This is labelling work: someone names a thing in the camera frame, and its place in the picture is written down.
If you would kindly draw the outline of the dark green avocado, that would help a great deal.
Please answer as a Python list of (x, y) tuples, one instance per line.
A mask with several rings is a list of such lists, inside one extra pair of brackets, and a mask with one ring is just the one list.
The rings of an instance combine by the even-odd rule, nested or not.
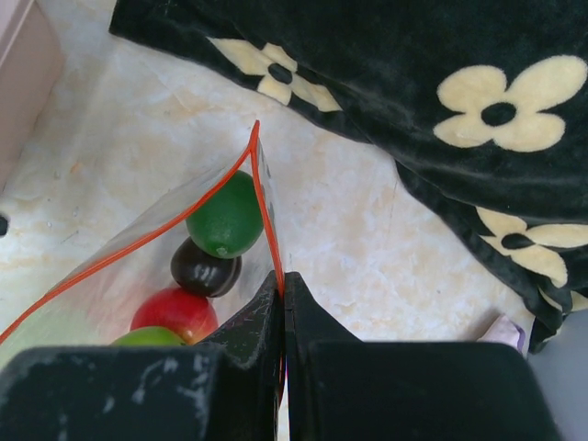
[(253, 178), (237, 171), (187, 217), (186, 225), (194, 244), (207, 254), (232, 259), (247, 252), (264, 229)]

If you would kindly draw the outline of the red apple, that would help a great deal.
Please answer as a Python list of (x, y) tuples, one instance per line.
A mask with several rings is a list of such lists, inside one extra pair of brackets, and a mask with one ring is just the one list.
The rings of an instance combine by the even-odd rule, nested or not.
[(130, 322), (131, 331), (148, 326), (164, 327), (194, 345), (215, 332), (219, 322), (206, 297), (165, 288), (144, 301)]

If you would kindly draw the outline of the clear zip top bag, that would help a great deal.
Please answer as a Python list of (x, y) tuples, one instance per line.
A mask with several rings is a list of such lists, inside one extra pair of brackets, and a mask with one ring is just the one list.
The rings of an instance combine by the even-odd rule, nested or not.
[(1, 374), (14, 357), (33, 348), (116, 346), (111, 343), (130, 331), (144, 301), (161, 289), (181, 288), (172, 278), (170, 263), (190, 238), (186, 219), (239, 170), (254, 180), (264, 229), (240, 255), (242, 271), (233, 288), (222, 297), (206, 298), (219, 329), (252, 299), (268, 274), (275, 275), (281, 297), (284, 272), (271, 175), (259, 132), (252, 130), (241, 153), (164, 195), (8, 326), (1, 335)]

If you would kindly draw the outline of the light green apple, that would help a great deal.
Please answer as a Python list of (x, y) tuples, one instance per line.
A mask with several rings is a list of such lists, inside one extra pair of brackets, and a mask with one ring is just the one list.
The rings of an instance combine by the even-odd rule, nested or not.
[(167, 328), (161, 326), (147, 326), (131, 330), (117, 338), (111, 344), (116, 346), (180, 346), (186, 345), (187, 343), (181, 336)]

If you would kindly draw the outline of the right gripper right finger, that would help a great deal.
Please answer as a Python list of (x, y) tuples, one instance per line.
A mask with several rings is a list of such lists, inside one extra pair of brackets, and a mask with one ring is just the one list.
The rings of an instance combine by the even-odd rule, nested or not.
[(293, 440), (558, 440), (524, 358), (499, 343), (364, 342), (285, 277)]

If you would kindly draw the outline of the dark purple plum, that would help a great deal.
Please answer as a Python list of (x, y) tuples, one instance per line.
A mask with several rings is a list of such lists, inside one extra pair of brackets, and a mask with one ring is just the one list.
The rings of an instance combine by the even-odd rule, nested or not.
[(226, 295), (241, 275), (243, 259), (221, 259), (205, 253), (190, 238), (174, 252), (170, 271), (174, 281), (188, 292), (207, 298)]

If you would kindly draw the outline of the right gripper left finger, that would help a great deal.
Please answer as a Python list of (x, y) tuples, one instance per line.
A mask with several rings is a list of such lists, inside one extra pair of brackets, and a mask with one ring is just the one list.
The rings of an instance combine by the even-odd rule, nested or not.
[(283, 388), (274, 274), (186, 346), (45, 346), (1, 374), (4, 440), (274, 440)]

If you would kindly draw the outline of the pink plastic bin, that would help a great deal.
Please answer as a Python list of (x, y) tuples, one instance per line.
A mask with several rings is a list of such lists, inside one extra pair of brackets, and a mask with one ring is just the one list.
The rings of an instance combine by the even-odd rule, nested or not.
[(1, 3), (1, 184), (22, 152), (62, 71), (51, 21), (33, 0)]

